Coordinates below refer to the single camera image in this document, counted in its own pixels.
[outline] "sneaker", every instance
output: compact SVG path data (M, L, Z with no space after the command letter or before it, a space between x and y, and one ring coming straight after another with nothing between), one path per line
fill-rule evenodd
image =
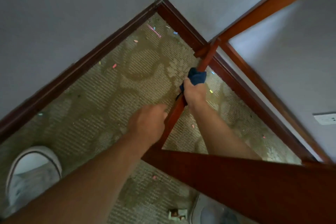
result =
M24 150L14 160L6 182L9 217L41 195L61 179L61 163L56 154L45 146Z
M189 215L190 224L239 224L231 209L199 194Z

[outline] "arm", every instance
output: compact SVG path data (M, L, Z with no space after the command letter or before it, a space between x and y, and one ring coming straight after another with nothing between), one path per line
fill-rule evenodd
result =
M206 87L203 83L194 86L189 79L186 79L184 81L184 96L209 154L233 158L261 159L233 133L217 112L208 105L205 100Z
M128 176L163 133L166 105L145 106L111 148L79 167L26 207L10 223L105 223Z

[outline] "beige carpet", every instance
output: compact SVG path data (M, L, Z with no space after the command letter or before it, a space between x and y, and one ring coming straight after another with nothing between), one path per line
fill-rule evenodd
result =
M160 16L155 14L148 23L156 27L161 38L146 23L142 25L0 146L1 209L7 204L4 188L9 167L24 149L32 145L50 147L58 155L65 176L118 140L130 115L142 105L172 106L178 86L198 60ZM213 91L208 92L209 103L263 159L300 163L209 68L206 83ZM164 148L206 152L188 109ZM195 190L141 162L124 185L108 223L169 223L167 210L190 208L196 195Z

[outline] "blue rag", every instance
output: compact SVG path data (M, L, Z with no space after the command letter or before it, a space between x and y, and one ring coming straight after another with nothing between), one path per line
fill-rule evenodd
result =
M207 73L206 72L199 72L199 71L196 70L195 67L192 67L189 70L188 78L190 79L190 81L193 85L197 85L199 83L204 83L205 82L205 79L207 78ZM175 100L177 100L179 98L179 96L184 92L183 83L180 85L180 90L181 90L181 93L176 97Z

